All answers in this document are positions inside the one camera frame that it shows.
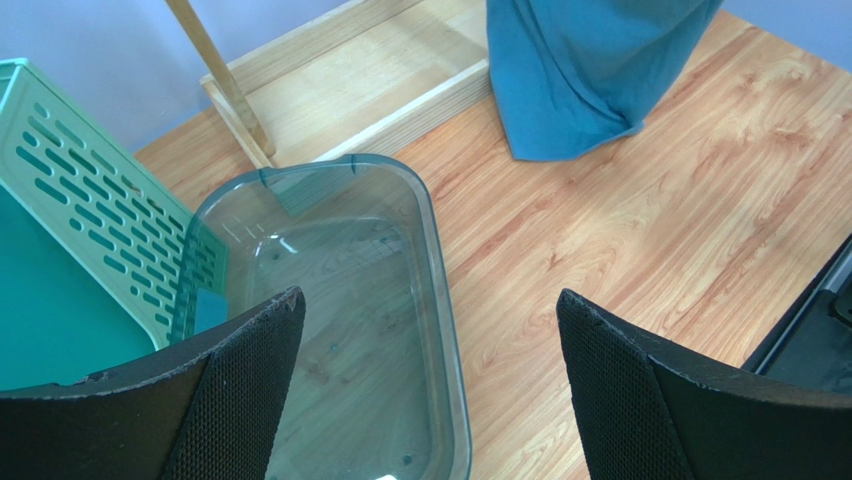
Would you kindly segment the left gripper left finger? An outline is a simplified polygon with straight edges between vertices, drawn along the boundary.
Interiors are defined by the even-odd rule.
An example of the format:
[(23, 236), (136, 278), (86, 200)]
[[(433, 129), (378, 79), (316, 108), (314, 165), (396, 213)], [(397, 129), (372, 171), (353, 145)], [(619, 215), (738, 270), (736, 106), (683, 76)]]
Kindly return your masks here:
[(177, 344), (1, 395), (5, 479), (262, 479), (303, 335), (291, 287)]

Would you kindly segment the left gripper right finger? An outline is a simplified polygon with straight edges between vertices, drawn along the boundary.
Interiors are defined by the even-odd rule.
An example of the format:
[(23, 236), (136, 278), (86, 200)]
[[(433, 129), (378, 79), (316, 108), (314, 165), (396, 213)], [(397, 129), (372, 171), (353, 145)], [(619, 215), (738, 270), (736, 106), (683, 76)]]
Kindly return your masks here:
[(847, 479), (851, 399), (733, 367), (564, 289), (561, 349), (594, 479)]

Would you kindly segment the blue tank top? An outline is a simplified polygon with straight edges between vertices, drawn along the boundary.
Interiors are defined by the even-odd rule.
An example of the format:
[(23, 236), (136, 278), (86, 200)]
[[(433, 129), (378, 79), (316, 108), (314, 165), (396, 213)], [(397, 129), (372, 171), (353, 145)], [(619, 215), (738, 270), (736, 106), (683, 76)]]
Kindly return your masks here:
[(660, 0), (490, 0), (490, 81), (511, 154), (576, 159), (637, 134), (721, 7)]

